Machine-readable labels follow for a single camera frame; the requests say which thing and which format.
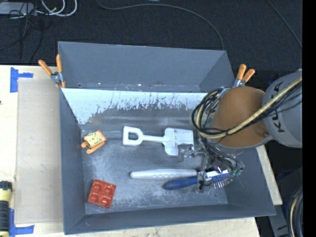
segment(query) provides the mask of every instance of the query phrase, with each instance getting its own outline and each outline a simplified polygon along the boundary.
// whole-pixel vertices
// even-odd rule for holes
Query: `black carpet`
[[[42,10],[39,0],[29,1]],[[49,8],[60,0],[44,0]],[[70,17],[0,16],[0,64],[55,66],[57,43],[80,41],[227,51],[234,74],[241,63],[256,74],[248,85],[265,90],[271,81],[302,68],[303,0],[78,0]],[[67,0],[68,10],[74,7]],[[301,149],[266,145],[275,175],[302,165]]]

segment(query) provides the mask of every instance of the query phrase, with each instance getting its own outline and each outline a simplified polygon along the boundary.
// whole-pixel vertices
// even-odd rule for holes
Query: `gray bin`
[[[58,53],[67,84],[59,93],[65,234],[275,215],[256,150],[238,156],[245,169],[232,183],[200,194],[129,178],[131,171],[200,165],[198,157],[179,163],[159,143],[124,146],[122,129],[155,136],[167,127],[191,129],[198,148],[193,108],[234,82],[225,51],[62,41]],[[98,129],[108,141],[88,155],[82,138]],[[109,209],[87,203],[94,179],[117,186]]]

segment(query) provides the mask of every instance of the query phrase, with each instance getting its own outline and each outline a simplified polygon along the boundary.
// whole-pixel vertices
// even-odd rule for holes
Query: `red lego brick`
[[[94,179],[88,197],[88,203],[110,208],[116,185]]]

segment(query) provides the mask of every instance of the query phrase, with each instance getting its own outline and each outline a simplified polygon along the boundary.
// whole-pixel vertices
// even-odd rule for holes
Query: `orange toy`
[[[101,130],[89,133],[87,136],[84,136],[83,139],[84,142],[82,142],[81,147],[88,148],[87,154],[93,153],[98,148],[102,147],[104,143],[108,140],[108,138],[102,134]]]

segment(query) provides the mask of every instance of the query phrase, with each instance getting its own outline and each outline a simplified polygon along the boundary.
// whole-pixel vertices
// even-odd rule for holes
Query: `yellow object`
[[[86,141],[88,142],[90,147],[95,147],[96,145],[100,144],[103,141],[106,141],[106,138],[103,136],[100,130],[89,133],[86,137]]]
[[[9,237],[8,232],[0,232],[0,237]]]
[[[7,189],[7,190],[0,189],[0,201],[9,202],[11,198],[11,193],[12,193],[11,189]]]
[[[11,189],[7,189],[7,190],[4,190],[4,189],[0,189],[0,201],[5,201],[5,202],[8,202],[10,201],[11,199],[11,194],[12,194],[12,190]],[[9,237],[9,232],[8,231],[0,231],[0,237]]]

